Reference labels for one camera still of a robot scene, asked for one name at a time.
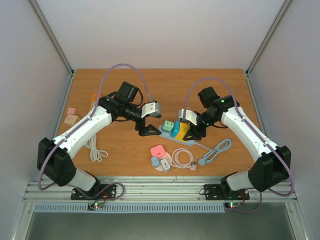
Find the yellow cube socket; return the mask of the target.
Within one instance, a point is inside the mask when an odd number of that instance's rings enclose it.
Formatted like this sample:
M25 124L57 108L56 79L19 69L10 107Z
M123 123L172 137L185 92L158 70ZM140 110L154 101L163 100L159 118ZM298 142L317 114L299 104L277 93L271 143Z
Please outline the yellow cube socket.
M180 141L185 141L184 140L184 136L187 134L187 132L190 129L190 125L188 123L185 122L180 122L180 128L179 128L179 133L178 135L175 137L176 140L180 140Z

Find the light blue power strip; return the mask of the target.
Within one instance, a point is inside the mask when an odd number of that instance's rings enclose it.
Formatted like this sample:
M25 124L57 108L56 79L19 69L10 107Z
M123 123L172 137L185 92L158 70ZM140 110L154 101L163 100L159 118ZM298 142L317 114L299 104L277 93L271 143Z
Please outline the light blue power strip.
M170 140L170 141L173 141L173 142L176 142L176 143L180 143L180 144L183 144L183 145L189 146L189 147L191 147L191 146L193 146L195 144L194 140L184 141L184 140L177 140L177 139L171 137L169 132L166 132L166 131L162 130L162 125L160 125L158 127L158 130L161 132L161 135L159 135L159 136L162 137L162 138L165 138L167 140Z

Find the mint green usb charger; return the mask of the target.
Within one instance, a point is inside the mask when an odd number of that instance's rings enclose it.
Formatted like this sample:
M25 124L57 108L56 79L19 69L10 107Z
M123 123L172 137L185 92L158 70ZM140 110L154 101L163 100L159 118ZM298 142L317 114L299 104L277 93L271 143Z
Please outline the mint green usb charger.
M164 132L170 133L174 129L175 123L169 120L165 120L161 126Z

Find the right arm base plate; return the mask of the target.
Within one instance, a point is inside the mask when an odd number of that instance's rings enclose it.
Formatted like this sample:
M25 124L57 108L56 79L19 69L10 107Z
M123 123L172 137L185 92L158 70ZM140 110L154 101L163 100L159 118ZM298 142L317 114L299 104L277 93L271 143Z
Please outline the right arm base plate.
M231 201L231 200L249 200L250 195L247 189L236 191L229 190L221 184L205 184L204 196L207 201Z

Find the beige cube dragon adapter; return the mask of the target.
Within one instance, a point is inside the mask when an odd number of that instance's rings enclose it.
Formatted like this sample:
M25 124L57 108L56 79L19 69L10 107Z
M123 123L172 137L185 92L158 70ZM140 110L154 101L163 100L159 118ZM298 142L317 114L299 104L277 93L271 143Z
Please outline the beige cube dragon adapter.
M74 126L79 120L79 116L74 114L68 114L63 122L67 125Z

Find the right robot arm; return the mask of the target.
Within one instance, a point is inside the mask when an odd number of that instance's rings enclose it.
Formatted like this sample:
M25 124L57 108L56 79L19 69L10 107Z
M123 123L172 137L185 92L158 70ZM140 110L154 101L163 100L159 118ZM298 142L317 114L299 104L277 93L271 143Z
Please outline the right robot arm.
M225 198L232 198L243 189L263 192L280 182L293 179L289 148L278 146L265 136L232 95L220 97L212 87L207 87L197 96L205 112L198 113L185 107L178 111L180 120L189 123L183 140L200 141L206 137L208 127L221 122L239 138L254 161L250 170L231 173L220 180L220 191Z

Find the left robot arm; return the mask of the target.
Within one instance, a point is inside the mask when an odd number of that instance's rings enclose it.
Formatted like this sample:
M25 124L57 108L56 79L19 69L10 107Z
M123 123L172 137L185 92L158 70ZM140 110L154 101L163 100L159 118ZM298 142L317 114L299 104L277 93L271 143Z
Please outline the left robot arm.
M101 182L94 175L75 167L73 158L77 152L101 129L124 118L135 123L139 136L158 136L161 131L155 126L146 125L146 118L160 118L161 106L152 100L142 106L133 103L140 89L128 82L123 82L118 91L101 97L79 122L54 139L43 138L38 144L37 168L38 188L43 176L47 176L54 184L71 186L85 197L96 199L101 193Z

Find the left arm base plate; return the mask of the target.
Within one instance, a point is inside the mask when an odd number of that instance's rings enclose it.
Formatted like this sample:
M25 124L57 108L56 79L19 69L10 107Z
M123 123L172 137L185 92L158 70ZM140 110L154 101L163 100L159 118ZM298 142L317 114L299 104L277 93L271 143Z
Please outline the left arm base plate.
M92 201L108 197L114 199L117 193L116 184L101 184L96 192L72 189L70 199L73 201Z

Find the teal plug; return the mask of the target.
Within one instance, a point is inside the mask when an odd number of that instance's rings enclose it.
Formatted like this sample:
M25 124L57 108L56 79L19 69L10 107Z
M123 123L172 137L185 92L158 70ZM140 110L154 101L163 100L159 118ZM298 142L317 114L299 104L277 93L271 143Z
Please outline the teal plug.
M175 121L172 130L170 131L170 136L175 138L180 131L180 121Z

